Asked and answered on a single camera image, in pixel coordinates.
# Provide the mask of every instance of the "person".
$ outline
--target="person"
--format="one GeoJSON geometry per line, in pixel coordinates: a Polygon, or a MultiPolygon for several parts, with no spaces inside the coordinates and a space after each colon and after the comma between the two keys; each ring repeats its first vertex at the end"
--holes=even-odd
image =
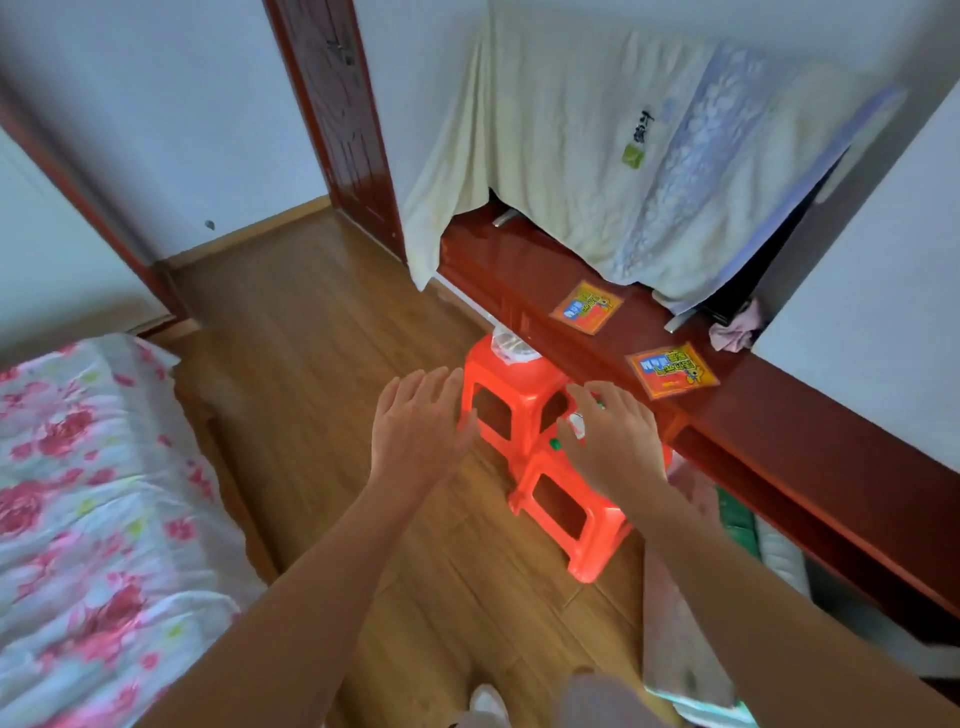
{"type": "MultiPolygon", "coordinates": [[[[462,389],[463,371],[446,368],[386,386],[373,420],[370,478],[359,497],[139,728],[321,724],[400,535],[478,436],[475,410],[459,425],[453,415],[462,389]]],[[[939,693],[705,524],[668,485],[653,415],[630,393],[609,382],[571,384],[568,391],[586,428],[578,441],[558,422],[571,463],[623,510],[669,568],[759,725],[960,724],[960,712],[939,693]]],[[[603,724],[583,706],[562,700],[560,724],[603,724]]],[[[506,707],[490,686],[474,694],[471,709],[464,723],[507,724],[506,707]]],[[[620,725],[641,724],[620,719],[620,725]]]]}

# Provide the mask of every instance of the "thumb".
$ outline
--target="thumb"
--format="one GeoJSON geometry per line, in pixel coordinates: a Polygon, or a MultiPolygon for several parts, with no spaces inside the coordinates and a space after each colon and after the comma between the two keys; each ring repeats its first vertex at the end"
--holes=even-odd
{"type": "Polygon", "coordinates": [[[480,437],[480,422],[476,409],[471,409],[461,420],[453,444],[457,451],[466,453],[480,437]]]}
{"type": "Polygon", "coordinates": [[[576,434],[573,432],[573,427],[570,426],[570,423],[567,422],[564,417],[557,420],[557,439],[560,440],[560,444],[564,446],[564,452],[570,460],[570,463],[579,471],[580,463],[584,456],[584,446],[583,443],[577,439],[576,434]]]}

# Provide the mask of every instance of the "floor plank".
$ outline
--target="floor plank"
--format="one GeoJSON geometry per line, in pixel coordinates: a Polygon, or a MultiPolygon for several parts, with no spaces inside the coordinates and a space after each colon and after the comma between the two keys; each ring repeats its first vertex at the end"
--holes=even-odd
{"type": "MultiPolygon", "coordinates": [[[[362,232],[325,210],[177,272],[204,329],[173,345],[217,416],[238,487],[282,567],[346,510],[370,467],[393,376],[459,366],[485,331],[362,232]]],[[[509,474],[481,443],[433,493],[378,588],[331,728],[439,726],[492,681],[514,726],[545,726],[569,672],[636,683],[642,543],[596,587],[506,504],[509,474]]]]}

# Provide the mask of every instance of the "red plastic stool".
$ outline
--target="red plastic stool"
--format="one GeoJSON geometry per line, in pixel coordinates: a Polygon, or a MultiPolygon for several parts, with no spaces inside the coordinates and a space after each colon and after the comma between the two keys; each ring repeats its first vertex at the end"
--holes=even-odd
{"type": "MultiPolygon", "coordinates": [[[[566,551],[570,557],[567,570],[578,581],[589,584],[603,571],[620,543],[630,533],[631,526],[619,508],[590,489],[570,465],[565,452],[550,446],[550,439],[556,436],[557,426],[553,424],[538,438],[523,476],[507,502],[515,514],[519,515],[521,510],[529,513],[566,551]],[[587,520],[579,538],[567,533],[534,499],[534,489],[543,475],[553,480],[586,511],[587,520]]],[[[671,456],[672,451],[664,445],[663,460],[667,465],[671,456]]]]}
{"type": "Polygon", "coordinates": [[[564,389],[569,378],[543,357],[508,366],[493,353],[492,340],[492,335],[484,336],[467,355],[462,405],[469,412],[477,388],[484,387],[510,407],[509,440],[482,421],[480,435],[507,458],[511,473],[519,477],[540,434],[543,407],[564,389]]]}

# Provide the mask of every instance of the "forearm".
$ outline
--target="forearm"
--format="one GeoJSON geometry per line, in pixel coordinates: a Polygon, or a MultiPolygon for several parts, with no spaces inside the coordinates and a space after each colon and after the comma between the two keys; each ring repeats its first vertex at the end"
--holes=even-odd
{"type": "Polygon", "coordinates": [[[624,507],[760,725],[946,725],[956,709],[707,527],[675,489],[624,507]]]}
{"type": "Polygon", "coordinates": [[[319,725],[414,510],[386,500],[368,486],[138,728],[319,725]]]}

